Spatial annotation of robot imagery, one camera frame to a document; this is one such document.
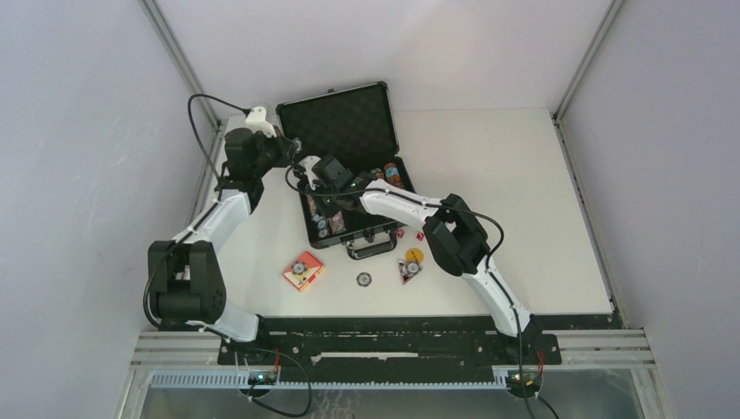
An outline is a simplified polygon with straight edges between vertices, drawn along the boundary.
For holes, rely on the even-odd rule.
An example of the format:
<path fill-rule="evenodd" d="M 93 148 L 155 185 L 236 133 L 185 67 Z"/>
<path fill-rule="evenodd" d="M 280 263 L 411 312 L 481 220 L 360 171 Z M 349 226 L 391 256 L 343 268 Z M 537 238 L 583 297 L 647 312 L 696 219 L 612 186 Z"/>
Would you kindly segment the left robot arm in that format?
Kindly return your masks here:
<path fill-rule="evenodd" d="M 271 357 L 273 342 L 258 331 L 258 315 L 228 300 L 218 252 L 258 205 L 264 175 L 293 163 L 301 143 L 238 127 L 224 135 L 223 145 L 215 201 L 181 233 L 150 245 L 142 306 L 160 330 L 204 328 L 238 341 L 239 353 L 260 364 Z"/>

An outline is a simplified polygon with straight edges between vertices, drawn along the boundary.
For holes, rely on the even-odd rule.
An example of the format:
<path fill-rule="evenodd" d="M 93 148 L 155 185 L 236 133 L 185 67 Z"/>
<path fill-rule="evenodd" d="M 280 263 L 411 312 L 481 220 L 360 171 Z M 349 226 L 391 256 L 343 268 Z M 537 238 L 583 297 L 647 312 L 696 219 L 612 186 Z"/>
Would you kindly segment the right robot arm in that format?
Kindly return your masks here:
<path fill-rule="evenodd" d="M 299 162 L 298 172 L 307 182 L 306 193 L 325 216 L 353 210 L 419 230 L 437 265 L 469 285 L 497 331 L 507 336 L 508 358 L 526 363 L 538 353 L 542 328 L 498 272 L 493 261 L 498 247 L 490 245 L 482 225 L 486 217 L 471 210 L 460 196 L 420 196 L 405 188 L 392 166 L 384 175 L 354 174 L 332 156 L 307 156 Z"/>

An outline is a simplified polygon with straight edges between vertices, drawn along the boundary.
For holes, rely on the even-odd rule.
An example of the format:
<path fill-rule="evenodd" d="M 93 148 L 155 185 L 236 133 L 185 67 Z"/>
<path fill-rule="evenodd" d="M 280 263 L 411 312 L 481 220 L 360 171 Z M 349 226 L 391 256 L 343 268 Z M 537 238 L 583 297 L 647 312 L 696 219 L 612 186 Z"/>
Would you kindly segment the black poker case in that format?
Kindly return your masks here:
<path fill-rule="evenodd" d="M 405 162 L 398 156 L 400 146 L 395 132 L 388 85 L 376 81 L 339 91 L 329 91 L 308 99 L 287 101 L 276 106 L 283 133 L 302 142 L 300 158 L 307 155 L 337 158 L 353 173 L 398 166 L 405 189 L 414 191 Z M 311 220 L 307 196 L 298 196 L 309 245 L 323 250 L 343 244 L 349 258 L 362 260 L 393 251 L 396 231 L 402 224 L 382 216 L 357 211 L 341 211 L 346 231 L 319 238 Z"/>

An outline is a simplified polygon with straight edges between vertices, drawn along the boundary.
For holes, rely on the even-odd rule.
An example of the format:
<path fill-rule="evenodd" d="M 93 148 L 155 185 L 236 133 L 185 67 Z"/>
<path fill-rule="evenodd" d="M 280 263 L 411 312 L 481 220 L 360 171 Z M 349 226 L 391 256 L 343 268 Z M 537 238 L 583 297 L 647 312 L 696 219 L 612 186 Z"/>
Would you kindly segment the red triangular dealer button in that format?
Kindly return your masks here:
<path fill-rule="evenodd" d="M 405 285 L 421 272 L 422 267 L 418 262 L 415 261 L 399 260 L 398 269 L 401 276 L 401 283 Z"/>

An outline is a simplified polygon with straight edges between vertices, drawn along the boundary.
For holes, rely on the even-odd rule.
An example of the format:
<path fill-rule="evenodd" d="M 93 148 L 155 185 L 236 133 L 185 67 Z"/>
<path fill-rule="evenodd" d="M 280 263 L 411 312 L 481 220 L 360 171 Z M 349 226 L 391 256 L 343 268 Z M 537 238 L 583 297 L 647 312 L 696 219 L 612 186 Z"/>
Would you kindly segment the red playing card box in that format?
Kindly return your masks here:
<path fill-rule="evenodd" d="M 283 278 L 297 291 L 303 292 L 325 269 L 325 264 L 309 251 L 300 254 L 283 271 Z"/>

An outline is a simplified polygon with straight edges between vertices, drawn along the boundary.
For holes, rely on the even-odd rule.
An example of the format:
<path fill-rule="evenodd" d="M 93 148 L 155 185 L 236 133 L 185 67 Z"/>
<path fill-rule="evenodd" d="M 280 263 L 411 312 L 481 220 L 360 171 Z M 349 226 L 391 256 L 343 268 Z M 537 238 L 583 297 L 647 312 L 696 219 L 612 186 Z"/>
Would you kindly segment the yellow round button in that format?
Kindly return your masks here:
<path fill-rule="evenodd" d="M 424 254 L 420 249 L 412 248 L 406 252 L 405 259 L 407 262 L 421 264 L 424 260 Z"/>

